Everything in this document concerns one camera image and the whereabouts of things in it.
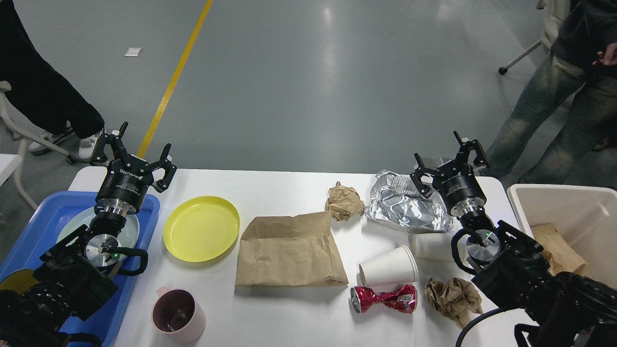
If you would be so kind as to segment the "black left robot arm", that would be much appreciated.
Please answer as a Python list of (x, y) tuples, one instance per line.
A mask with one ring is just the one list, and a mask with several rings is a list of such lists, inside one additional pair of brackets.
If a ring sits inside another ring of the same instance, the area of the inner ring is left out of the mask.
[(116, 134), (101, 134), (92, 165), (107, 165), (95, 198), (94, 218), (50, 247), (35, 270), (20, 270), (1, 282), (1, 345), (66, 347), (73, 342), (101, 345), (95, 334), (60, 331), (71, 316), (86, 320), (119, 289), (114, 276), (136, 276), (148, 265), (145, 250), (123, 245), (126, 216), (140, 211), (149, 187), (165, 191), (177, 170), (166, 144), (158, 161), (130, 155), (122, 142), (128, 123)]

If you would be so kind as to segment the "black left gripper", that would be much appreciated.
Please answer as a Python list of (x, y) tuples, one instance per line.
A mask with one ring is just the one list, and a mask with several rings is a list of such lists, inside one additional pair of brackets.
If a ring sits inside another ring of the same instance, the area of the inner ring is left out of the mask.
[[(168, 158), (168, 154), (172, 147), (171, 143), (165, 145), (161, 152), (158, 161), (146, 165), (146, 172), (134, 173), (130, 168), (123, 165), (128, 164), (129, 154), (126, 151), (125, 145), (122, 142), (129, 123), (124, 121), (117, 134), (102, 133), (95, 143), (94, 150), (90, 159), (90, 164), (94, 166), (107, 166), (108, 156), (106, 156), (106, 146), (110, 148), (114, 154), (114, 160), (120, 162), (112, 162), (107, 168), (107, 175), (104, 178), (101, 188), (95, 198), (96, 207), (102, 210), (106, 206), (110, 206), (113, 202), (119, 200), (127, 204), (127, 214), (139, 213), (149, 186), (162, 193), (171, 185), (174, 174), (177, 170), (176, 165)], [(152, 172), (164, 170), (163, 178), (154, 181)]]

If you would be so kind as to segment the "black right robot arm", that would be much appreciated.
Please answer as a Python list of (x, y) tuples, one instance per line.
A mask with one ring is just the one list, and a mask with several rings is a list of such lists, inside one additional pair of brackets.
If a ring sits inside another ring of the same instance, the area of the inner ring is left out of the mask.
[(488, 166), (484, 149), (478, 140), (461, 138), (458, 132), (454, 136), (460, 149), (453, 160), (433, 169), (415, 153), (417, 167), (410, 178), (423, 197), (437, 192), (448, 215), (461, 223), (449, 251), (457, 267), (471, 274), (472, 283), (496, 305), (463, 328), (456, 346), (482, 320), (524, 309), (536, 324), (515, 325), (519, 347), (614, 347), (615, 289), (571, 272), (552, 275), (543, 247), (533, 237), (503, 220), (494, 225), (474, 175)]

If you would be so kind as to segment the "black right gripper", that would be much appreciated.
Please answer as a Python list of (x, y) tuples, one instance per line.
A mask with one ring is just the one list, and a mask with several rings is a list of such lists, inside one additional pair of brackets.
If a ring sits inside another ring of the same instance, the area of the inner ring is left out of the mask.
[[(453, 131), (453, 134), (460, 145), (454, 162), (447, 162), (436, 170), (426, 167), (421, 156), (415, 153), (417, 167), (410, 174), (410, 179), (424, 198), (428, 199), (435, 189), (441, 196), (449, 215), (463, 216), (470, 211), (481, 210), (487, 201), (474, 176), (474, 170), (486, 169), (489, 163), (478, 140), (461, 138), (457, 131)], [(469, 155), (472, 152), (475, 158), (471, 166)], [(434, 189), (422, 182), (424, 176), (433, 178)]]

